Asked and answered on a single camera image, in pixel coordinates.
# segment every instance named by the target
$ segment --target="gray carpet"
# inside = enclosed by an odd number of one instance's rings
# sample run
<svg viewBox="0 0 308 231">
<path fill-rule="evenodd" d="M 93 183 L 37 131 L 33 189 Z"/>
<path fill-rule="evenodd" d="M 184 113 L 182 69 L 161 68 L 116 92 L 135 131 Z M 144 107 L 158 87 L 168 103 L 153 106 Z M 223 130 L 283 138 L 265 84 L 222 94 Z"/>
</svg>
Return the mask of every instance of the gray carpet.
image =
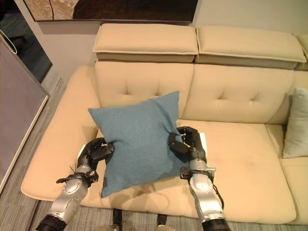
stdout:
<svg viewBox="0 0 308 231">
<path fill-rule="evenodd" d="M 20 185 L 27 166 L 31 162 L 31 158 L 55 112 L 64 90 L 65 86 L 62 80 L 60 80 L 34 126 L 2 191 L 0 196 L 1 231 L 34 230 L 51 206 L 51 202 L 37 201 L 23 195 L 20 192 Z M 124 211 L 123 231 L 154 231 L 156 218 L 157 215 L 153 213 Z M 111 209 L 81 206 L 65 230 L 93 231 L 99 226 L 110 224 L 111 221 Z M 176 231 L 201 231 L 200 222 L 194 218 L 168 216 L 167 225 L 173 227 Z M 233 231 L 308 231 L 307 225 L 264 225 L 229 222 L 229 226 Z"/>
</svg>

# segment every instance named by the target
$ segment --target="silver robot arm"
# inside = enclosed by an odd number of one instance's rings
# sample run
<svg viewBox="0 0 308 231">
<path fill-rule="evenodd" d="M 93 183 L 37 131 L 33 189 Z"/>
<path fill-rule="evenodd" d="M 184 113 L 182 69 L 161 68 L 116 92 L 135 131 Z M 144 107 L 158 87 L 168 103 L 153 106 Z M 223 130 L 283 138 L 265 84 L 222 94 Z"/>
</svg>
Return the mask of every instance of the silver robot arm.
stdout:
<svg viewBox="0 0 308 231">
<path fill-rule="evenodd" d="M 65 182 L 60 196 L 52 203 L 37 231 L 63 231 L 74 217 L 82 199 L 87 195 L 88 187 L 98 181 L 96 167 L 99 161 L 108 158 L 114 152 L 111 143 L 97 138 L 84 145 L 78 155 L 77 169 L 74 174 L 57 180 Z"/>
<path fill-rule="evenodd" d="M 189 167 L 180 170 L 181 179 L 188 180 L 198 217 L 205 231 L 230 231 L 223 213 L 224 202 L 213 184 L 215 168 L 206 164 L 206 139 L 191 127 L 178 128 L 184 143 L 170 134 L 168 144 L 175 154 L 189 156 Z"/>
</svg>

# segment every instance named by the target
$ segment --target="door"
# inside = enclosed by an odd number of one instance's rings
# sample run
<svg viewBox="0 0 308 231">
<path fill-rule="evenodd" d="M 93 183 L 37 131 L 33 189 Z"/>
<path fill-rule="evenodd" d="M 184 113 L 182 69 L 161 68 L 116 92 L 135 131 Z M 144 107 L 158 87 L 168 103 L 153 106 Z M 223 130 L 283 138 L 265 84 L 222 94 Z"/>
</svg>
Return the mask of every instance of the door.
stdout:
<svg viewBox="0 0 308 231">
<path fill-rule="evenodd" d="M 0 36 L 0 192 L 48 95 Z"/>
</svg>

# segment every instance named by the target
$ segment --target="wall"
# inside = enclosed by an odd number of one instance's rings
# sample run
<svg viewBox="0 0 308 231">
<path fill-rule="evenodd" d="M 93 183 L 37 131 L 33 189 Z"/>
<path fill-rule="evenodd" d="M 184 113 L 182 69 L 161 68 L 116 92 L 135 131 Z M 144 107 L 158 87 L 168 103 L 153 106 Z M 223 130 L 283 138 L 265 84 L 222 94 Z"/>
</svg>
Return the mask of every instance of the wall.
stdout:
<svg viewBox="0 0 308 231">
<path fill-rule="evenodd" d="M 67 83 L 79 65 L 94 65 L 100 22 L 36 23 L 23 0 L 15 2 L 53 63 L 54 76 Z M 193 25 L 204 24 L 308 33 L 308 0 L 199 0 Z"/>
<path fill-rule="evenodd" d="M 67 84 L 78 66 L 94 65 L 92 47 L 100 22 L 36 23 L 23 0 L 15 2 L 52 62 L 54 78 Z"/>
<path fill-rule="evenodd" d="M 308 33 L 308 0 L 199 0 L 194 24 Z"/>
</svg>

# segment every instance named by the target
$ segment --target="framed picture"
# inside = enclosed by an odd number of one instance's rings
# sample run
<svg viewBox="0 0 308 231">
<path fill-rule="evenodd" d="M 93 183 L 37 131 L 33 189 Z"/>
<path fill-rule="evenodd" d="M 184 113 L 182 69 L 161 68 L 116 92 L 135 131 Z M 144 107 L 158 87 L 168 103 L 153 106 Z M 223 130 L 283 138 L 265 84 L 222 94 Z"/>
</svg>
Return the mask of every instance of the framed picture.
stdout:
<svg viewBox="0 0 308 231">
<path fill-rule="evenodd" d="M 198 0 L 24 0 L 39 21 L 191 23 Z"/>
</svg>

